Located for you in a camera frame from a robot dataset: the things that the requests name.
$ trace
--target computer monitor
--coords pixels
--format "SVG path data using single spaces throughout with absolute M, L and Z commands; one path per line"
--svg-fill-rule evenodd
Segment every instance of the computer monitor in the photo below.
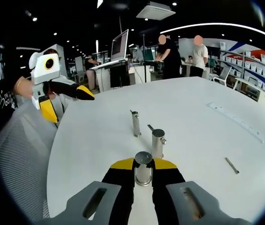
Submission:
M 128 30 L 113 39 L 111 61 L 123 60 L 126 58 Z

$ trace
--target black sleeve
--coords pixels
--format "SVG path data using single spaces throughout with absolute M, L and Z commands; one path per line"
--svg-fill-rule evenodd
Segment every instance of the black sleeve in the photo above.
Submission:
M 17 64 L 18 55 L 15 46 L 7 46 L 4 51 L 4 80 L 6 81 L 7 88 L 13 90 L 16 82 L 21 75 L 20 66 Z

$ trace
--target white round table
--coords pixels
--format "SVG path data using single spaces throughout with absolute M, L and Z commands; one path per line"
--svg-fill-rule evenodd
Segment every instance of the white round table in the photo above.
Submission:
M 47 174 L 51 217 L 94 180 L 101 181 L 118 160 L 150 151 L 151 130 L 166 133 L 164 159 L 177 165 L 216 197 L 222 211 L 253 222 L 265 210 L 265 142 L 207 107 L 218 104 L 260 131 L 265 140 L 265 109 L 230 88 L 198 77 L 123 87 L 73 102 L 56 134 Z M 132 132 L 130 110 L 138 111 L 142 136 Z M 228 157 L 240 171 L 226 162 Z M 135 186 L 129 224 L 156 225 L 152 187 Z

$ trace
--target camera lens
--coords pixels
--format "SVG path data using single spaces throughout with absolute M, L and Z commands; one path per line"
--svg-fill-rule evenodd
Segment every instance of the camera lens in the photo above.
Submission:
M 45 66 L 46 66 L 46 69 L 51 69 L 54 65 L 54 61 L 53 59 L 48 59 Z

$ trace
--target chair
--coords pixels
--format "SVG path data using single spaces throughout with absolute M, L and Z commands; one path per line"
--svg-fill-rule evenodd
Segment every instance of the chair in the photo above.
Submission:
M 229 75 L 229 73 L 230 73 L 231 68 L 232 68 L 232 67 L 225 67 L 225 68 L 223 68 L 222 71 L 221 71 L 220 76 L 219 76 L 219 77 L 214 77 L 214 78 L 212 79 L 212 81 L 215 82 L 216 80 L 218 80 L 219 83 L 223 82 L 224 85 L 227 86 L 227 85 L 226 85 L 226 80 L 227 80 L 227 77 L 228 77 L 228 75 Z
M 13 200 L 32 222 L 49 217 L 46 177 L 56 126 L 31 101 L 0 132 L 0 173 Z

